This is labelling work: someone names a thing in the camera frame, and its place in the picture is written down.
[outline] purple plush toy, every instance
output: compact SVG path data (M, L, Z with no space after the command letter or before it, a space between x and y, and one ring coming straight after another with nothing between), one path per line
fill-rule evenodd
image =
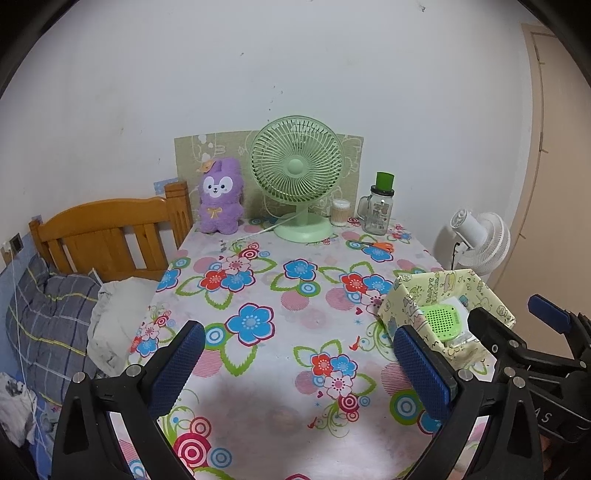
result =
M244 213L244 208L240 205L243 187L244 180L237 159L223 158L214 161L212 168L203 174L199 183L200 230L203 233L236 233L238 219Z

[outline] table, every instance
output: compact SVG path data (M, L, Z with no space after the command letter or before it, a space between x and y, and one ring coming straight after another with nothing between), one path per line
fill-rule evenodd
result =
M191 231L131 346L145 364L189 320L206 350L158 423L197 479L391 480L428 445L424 411L375 317L401 272L442 270L395 220L375 238L356 219L315 244L245 221L234 235ZM390 254L359 242L391 242ZM490 359L471 370L492 375ZM130 468L146 477L120 417ZM475 428L466 451L482 435Z

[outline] green lid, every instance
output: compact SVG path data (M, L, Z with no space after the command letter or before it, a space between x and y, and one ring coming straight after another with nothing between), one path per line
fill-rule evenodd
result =
M383 190L384 192L389 192L390 190L392 190L393 184L394 184L394 175L392 175L391 173L379 171L377 176L375 177L375 187L378 190Z

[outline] orange scissors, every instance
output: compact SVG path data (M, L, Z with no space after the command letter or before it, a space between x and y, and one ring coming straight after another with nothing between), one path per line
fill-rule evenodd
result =
M394 253L394 246L389 242L358 242L361 245L369 245L370 247L379 248L380 250L384 250L389 254Z

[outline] patterned paper box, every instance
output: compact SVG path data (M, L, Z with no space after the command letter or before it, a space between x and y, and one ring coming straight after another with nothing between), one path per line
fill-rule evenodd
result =
M441 352L454 369L465 368L485 351L476 340L447 348L431 330L421 307L434 305L449 297L457 297L468 309L483 307L509 328L515 317L493 291L472 270L448 270L398 276L378 310L391 338L402 325L412 325L432 350Z

